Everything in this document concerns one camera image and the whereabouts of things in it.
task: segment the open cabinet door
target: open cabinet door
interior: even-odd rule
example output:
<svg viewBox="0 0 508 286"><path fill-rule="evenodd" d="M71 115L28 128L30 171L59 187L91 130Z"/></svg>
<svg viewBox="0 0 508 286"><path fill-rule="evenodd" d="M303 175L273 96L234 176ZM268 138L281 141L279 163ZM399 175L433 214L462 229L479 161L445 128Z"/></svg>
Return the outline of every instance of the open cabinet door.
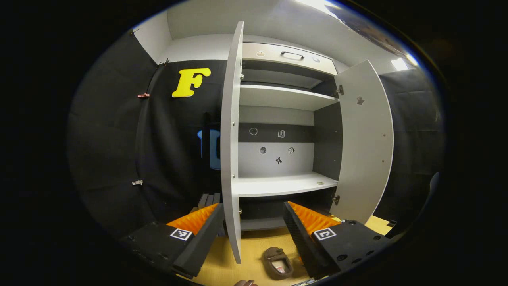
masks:
<svg viewBox="0 0 508 286"><path fill-rule="evenodd" d="M335 76L342 113L342 162L330 213L365 224L381 199L393 157L388 98L369 61Z"/></svg>
<svg viewBox="0 0 508 286"><path fill-rule="evenodd" d="M238 22L229 49L220 117L220 177L229 242L236 263L240 258L240 214L235 177L238 177L238 109L242 73L243 22Z"/></svg>

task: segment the ceiling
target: ceiling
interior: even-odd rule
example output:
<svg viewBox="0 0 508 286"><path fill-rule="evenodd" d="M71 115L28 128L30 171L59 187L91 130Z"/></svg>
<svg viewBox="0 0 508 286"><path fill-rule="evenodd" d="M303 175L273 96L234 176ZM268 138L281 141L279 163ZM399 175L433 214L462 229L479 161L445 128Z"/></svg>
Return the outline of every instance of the ceiling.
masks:
<svg viewBox="0 0 508 286"><path fill-rule="evenodd" d="M244 34L309 47L348 66L370 60L378 73L395 71L397 59L340 21L295 0L190 0L171 7L173 40L208 34L232 34L244 21Z"/></svg>

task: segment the cabinet shelf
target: cabinet shelf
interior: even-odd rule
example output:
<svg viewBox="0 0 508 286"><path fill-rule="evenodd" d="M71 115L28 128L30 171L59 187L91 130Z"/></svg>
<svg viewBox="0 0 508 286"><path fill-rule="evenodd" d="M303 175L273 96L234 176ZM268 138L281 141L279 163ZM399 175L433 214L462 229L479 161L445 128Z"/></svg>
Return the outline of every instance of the cabinet shelf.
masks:
<svg viewBox="0 0 508 286"><path fill-rule="evenodd" d="M337 181L315 172L294 176L238 178L233 180L239 197L286 195L316 191L337 186Z"/></svg>
<svg viewBox="0 0 508 286"><path fill-rule="evenodd" d="M282 107L315 111L339 102L338 98L296 89L242 84L240 105Z"/></svg>

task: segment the yellow letter f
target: yellow letter f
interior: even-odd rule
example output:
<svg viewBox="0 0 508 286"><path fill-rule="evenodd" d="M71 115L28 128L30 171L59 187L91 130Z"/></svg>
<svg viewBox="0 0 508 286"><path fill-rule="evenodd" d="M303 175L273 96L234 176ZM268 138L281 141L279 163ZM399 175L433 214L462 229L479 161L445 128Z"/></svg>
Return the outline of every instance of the yellow letter f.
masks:
<svg viewBox="0 0 508 286"><path fill-rule="evenodd" d="M191 84L197 89L203 82L203 75L210 76L212 73L209 68L204 69L186 69L178 72L180 74L180 81L176 90L173 92L173 97L187 97L192 96L194 91L190 89Z"/></svg>

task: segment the wooden floor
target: wooden floor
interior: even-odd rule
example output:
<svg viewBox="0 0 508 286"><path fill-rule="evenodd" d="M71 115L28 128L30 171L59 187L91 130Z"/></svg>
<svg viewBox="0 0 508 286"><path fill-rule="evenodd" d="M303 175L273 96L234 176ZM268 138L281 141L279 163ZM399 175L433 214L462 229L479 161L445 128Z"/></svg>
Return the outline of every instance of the wooden floor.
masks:
<svg viewBox="0 0 508 286"><path fill-rule="evenodd" d="M387 224L388 221L371 216L365 225L384 235L391 229ZM272 246L284 249L293 264L293 277L279 281L268 277L261 255ZM192 281L206 286L233 286L240 280L252 279L259 286L291 286L309 279L287 228L245 232L241 237L241 255L242 264L236 264L228 238L216 237L199 275Z"/></svg>

